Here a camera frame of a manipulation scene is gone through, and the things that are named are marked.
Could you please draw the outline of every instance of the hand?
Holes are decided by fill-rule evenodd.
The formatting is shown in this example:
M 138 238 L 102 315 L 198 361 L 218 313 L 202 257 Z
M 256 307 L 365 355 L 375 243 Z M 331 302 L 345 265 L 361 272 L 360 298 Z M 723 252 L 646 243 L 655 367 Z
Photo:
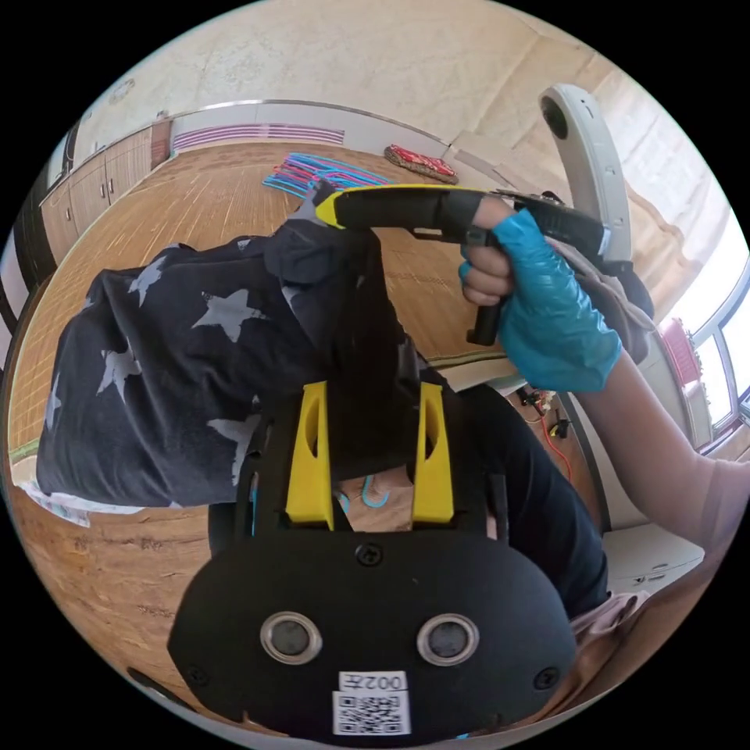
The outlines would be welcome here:
M 506 299 L 498 336 L 523 377 L 549 391 L 600 391 L 622 351 L 566 261 L 527 210 L 488 196 L 474 218 L 503 247 L 462 248 L 464 296 L 475 305 Z

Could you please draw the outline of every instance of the window frame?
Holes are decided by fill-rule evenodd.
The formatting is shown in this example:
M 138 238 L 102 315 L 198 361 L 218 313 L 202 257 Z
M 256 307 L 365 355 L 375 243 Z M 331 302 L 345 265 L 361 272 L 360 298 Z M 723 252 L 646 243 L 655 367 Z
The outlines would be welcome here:
M 732 359 L 727 347 L 727 340 L 723 335 L 724 327 L 730 322 L 748 294 L 750 294 L 750 258 L 748 258 L 745 268 L 742 270 L 737 283 L 734 285 L 727 299 L 724 300 L 719 309 L 711 315 L 698 331 L 691 336 L 695 349 L 698 349 L 711 337 L 716 341 L 716 347 L 719 349 L 719 357 L 721 358 L 732 402 L 731 413 L 720 422 L 712 425 L 715 437 L 708 445 L 701 448 L 701 453 L 708 453 L 715 450 L 718 445 L 734 434 L 743 423 L 750 425 L 750 388 L 738 395 Z

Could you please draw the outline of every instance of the black screw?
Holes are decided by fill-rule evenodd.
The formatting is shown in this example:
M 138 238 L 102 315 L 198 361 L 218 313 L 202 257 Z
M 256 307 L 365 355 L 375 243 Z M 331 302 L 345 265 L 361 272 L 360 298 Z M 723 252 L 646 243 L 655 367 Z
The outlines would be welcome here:
M 548 666 L 534 678 L 534 687 L 537 690 L 549 690 L 560 678 L 560 671 L 554 666 Z
M 209 683 L 209 676 L 195 664 L 187 668 L 187 681 L 197 688 L 204 688 Z
M 380 565 L 380 561 L 383 559 L 383 550 L 377 545 L 360 545 L 356 549 L 355 555 L 360 565 L 372 568 L 375 565 Z

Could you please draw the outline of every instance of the orange cable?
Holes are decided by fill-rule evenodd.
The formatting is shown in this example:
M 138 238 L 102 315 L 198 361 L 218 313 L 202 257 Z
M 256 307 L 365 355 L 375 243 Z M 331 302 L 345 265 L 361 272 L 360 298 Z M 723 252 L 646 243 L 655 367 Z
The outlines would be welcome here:
M 570 461 L 568 460 L 567 456 L 559 451 L 553 444 L 552 441 L 549 439 L 549 432 L 547 432 L 547 425 L 545 423 L 544 417 L 541 418 L 541 426 L 542 430 L 545 432 L 545 440 L 547 441 L 547 445 L 550 447 L 552 451 L 554 451 L 565 463 L 565 467 L 568 472 L 568 481 L 572 484 L 573 483 L 573 469 L 570 467 Z

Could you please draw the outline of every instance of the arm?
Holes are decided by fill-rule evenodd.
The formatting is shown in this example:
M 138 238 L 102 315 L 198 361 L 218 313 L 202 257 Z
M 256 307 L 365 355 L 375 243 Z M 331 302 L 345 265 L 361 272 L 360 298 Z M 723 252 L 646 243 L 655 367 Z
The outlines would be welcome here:
M 576 393 L 633 504 L 705 551 L 724 546 L 750 496 L 750 463 L 695 452 L 623 352 L 603 390 Z
M 576 394 L 641 513 L 707 554 L 727 545 L 748 504 L 750 464 L 695 452 L 538 229 L 528 220 L 503 228 L 514 215 L 496 198 L 480 204 L 474 223 L 493 229 L 507 255 L 465 251 L 464 295 L 478 305 L 511 295 L 501 325 L 509 355 L 512 343 L 537 386 Z M 587 366 L 597 377 L 584 379 Z

